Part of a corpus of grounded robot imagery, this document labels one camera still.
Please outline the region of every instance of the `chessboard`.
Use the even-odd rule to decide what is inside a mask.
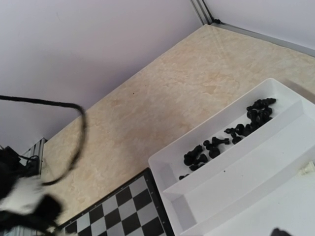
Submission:
[[[149,168],[61,227],[78,236],[174,236]]]

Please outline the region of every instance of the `white wall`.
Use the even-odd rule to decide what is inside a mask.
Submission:
[[[315,49],[314,0],[206,0],[215,18]]]
[[[188,0],[2,0],[0,94],[89,108],[201,26]],[[0,101],[0,144],[23,153],[76,117]]]

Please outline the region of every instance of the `robotic arm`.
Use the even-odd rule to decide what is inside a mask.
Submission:
[[[23,226],[54,236],[60,231],[56,219],[62,211],[62,205],[52,196],[46,194],[44,187],[58,183],[75,168],[86,140],[87,119],[85,111],[81,106],[72,103],[2,95],[0,95],[0,100],[74,108],[81,115],[79,145],[68,169],[59,178],[50,182],[41,182],[39,177],[17,176],[16,173],[9,170],[5,163],[0,162],[0,231]],[[52,227],[54,231],[51,233],[48,229]]]

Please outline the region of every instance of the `black square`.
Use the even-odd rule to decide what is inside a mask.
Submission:
[[[77,221],[74,221],[71,225],[68,225],[66,228],[65,228],[65,231],[67,233],[77,233],[78,232],[78,229],[77,229]]]
[[[79,236],[92,236],[92,231],[91,231],[91,227],[88,226],[87,228],[85,228],[84,230],[80,231],[78,233]]]
[[[105,216],[106,228],[109,229],[120,222],[119,210],[113,210]]]
[[[136,210],[140,210],[145,207],[147,204],[152,202],[149,191],[146,189],[143,192],[139,193],[137,196],[133,198],[134,205]]]
[[[125,235],[128,235],[141,227],[137,213],[134,213],[131,216],[127,217],[125,220],[122,221],[122,224]]]
[[[90,223],[94,223],[96,220],[102,218],[104,216],[103,207],[99,205],[89,212],[90,215]]]
[[[158,217],[142,226],[144,236],[159,236],[164,233],[161,222]]]
[[[122,204],[128,202],[132,198],[129,186],[116,194],[117,204],[121,206]]]

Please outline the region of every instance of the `white square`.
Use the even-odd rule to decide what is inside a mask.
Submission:
[[[121,220],[125,220],[128,216],[137,212],[133,199],[130,199],[128,202],[122,204],[118,210]]]
[[[133,232],[131,232],[130,234],[128,234],[128,236],[144,236],[142,228],[139,228]]]
[[[146,190],[148,187],[147,187],[147,183],[146,183],[144,177],[142,176],[141,178],[137,179],[135,182],[131,183],[129,185],[129,188],[130,188],[132,197],[135,197],[139,193]]]
[[[111,213],[113,210],[118,208],[116,196],[112,196],[102,203],[104,215]]]
[[[137,214],[142,226],[158,217],[158,212],[153,202],[138,210]]]
[[[105,218],[102,217],[99,220],[91,224],[92,236],[98,236],[106,231]]]
[[[82,215],[79,219],[77,219],[77,229],[78,232],[81,232],[86,227],[90,225],[90,215],[89,213],[86,213],[85,215]]]
[[[125,236],[122,223],[120,222],[107,230],[107,236]]]

